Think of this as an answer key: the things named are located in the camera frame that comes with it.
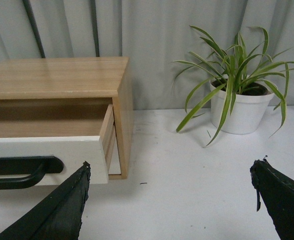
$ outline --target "wooden cabinet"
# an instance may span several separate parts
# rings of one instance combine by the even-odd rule
[[[58,185],[87,161],[91,183],[126,179],[133,129],[127,57],[19,59],[0,63],[0,157],[54,155]],[[108,174],[117,147],[119,174]]]

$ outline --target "gray curtain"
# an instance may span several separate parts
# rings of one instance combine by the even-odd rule
[[[262,26],[270,35],[269,53],[293,47],[279,60],[294,60],[294,0],[0,0],[0,61],[129,56],[136,110],[183,108],[188,92],[206,77],[191,71],[173,84],[181,66],[172,61],[188,58],[189,51],[206,54],[189,25],[206,29],[222,47],[239,30],[249,47],[256,45],[260,39],[246,27]],[[283,80],[272,80],[282,91]],[[294,72],[287,102],[294,105]]]

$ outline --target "wood grain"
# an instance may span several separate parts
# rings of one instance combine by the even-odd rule
[[[0,100],[117,95],[127,57],[46,58],[0,63]]]

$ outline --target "drawer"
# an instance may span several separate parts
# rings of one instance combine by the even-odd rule
[[[92,184],[107,183],[115,138],[108,100],[0,101],[0,157],[55,156],[65,165],[37,185],[61,184],[84,161]]]

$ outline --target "white flower pot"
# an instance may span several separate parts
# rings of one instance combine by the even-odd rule
[[[215,87],[210,84],[210,90],[214,89]],[[226,92],[220,90],[211,99],[211,122],[216,128],[219,126],[225,95]],[[221,130],[231,134],[254,132],[273,96],[272,92],[261,96],[237,95],[232,113],[228,113]]]

